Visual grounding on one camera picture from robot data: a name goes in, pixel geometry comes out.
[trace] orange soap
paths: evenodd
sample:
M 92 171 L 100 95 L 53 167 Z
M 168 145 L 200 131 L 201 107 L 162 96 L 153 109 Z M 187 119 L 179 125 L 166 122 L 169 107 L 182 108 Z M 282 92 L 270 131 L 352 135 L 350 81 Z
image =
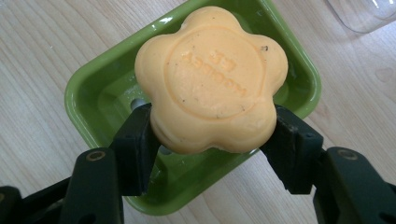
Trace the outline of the orange soap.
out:
M 276 126 L 273 95 L 287 71 L 286 54 L 273 39 L 246 33 L 219 7 L 200 8 L 175 34 L 151 38 L 135 61 L 152 102 L 152 129 L 181 154 L 263 145 Z

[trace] plastic container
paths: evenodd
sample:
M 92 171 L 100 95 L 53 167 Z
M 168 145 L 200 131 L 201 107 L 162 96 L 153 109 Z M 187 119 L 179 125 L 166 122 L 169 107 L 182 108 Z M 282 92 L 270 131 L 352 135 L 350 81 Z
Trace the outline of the plastic container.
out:
M 108 147 L 131 113 L 133 99 L 149 100 L 134 76 L 134 58 L 143 43 L 155 35 L 176 32 L 191 12 L 206 6 L 223 7 L 246 31 L 276 40 L 288 56 L 290 69 L 275 102 L 300 118 L 314 110 L 321 90 L 318 72 L 271 1 L 190 0 L 85 64 L 71 77 L 65 108 L 89 147 Z M 150 215 L 173 213 L 258 151 L 232 154 L 212 148 L 186 156 L 160 150 L 148 194 L 127 197 L 127 201 Z
M 370 33 L 396 21 L 393 0 L 328 0 L 341 22 L 357 33 Z

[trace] wooden table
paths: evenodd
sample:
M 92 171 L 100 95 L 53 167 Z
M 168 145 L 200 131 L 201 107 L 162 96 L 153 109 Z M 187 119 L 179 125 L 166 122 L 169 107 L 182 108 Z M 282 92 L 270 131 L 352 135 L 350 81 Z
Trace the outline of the wooden table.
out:
M 64 110 L 84 63 L 184 0 L 0 0 L 0 186 L 23 196 L 71 175 L 88 147 Z M 325 148 L 353 148 L 396 183 L 396 23 L 358 35 L 323 1 L 276 0 L 322 79 L 305 119 Z M 178 212 L 126 223 L 315 223 L 312 195 L 291 196 L 256 154 Z

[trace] screw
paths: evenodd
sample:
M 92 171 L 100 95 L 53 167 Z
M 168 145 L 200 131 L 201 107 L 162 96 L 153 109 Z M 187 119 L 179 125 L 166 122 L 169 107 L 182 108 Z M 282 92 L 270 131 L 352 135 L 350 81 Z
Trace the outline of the screw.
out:
M 104 151 L 94 151 L 87 155 L 87 161 L 99 161 L 101 160 L 106 153 Z
M 312 133 L 306 133 L 306 134 L 305 134 L 305 137 L 307 137 L 307 138 L 312 138 L 312 137 L 315 137 L 315 135 L 312 134 Z
M 338 152 L 338 155 L 342 156 L 344 159 L 347 159 L 350 161 L 356 161 L 358 159 L 358 155 L 353 151 L 339 149 L 337 152 Z

